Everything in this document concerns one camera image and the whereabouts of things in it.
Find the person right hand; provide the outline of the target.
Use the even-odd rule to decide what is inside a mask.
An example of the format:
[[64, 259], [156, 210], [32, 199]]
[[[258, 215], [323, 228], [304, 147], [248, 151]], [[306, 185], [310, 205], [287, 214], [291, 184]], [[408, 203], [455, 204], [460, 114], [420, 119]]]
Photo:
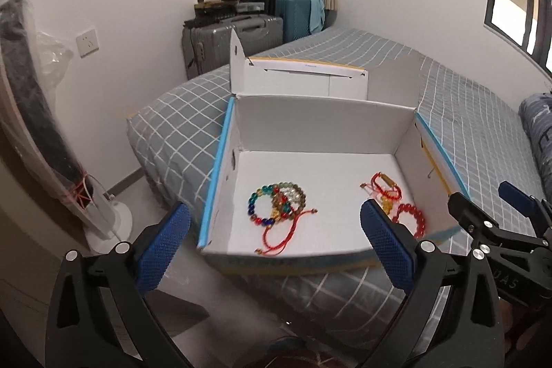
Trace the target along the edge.
[[551, 310], [539, 313], [500, 299], [505, 367], [551, 366]]

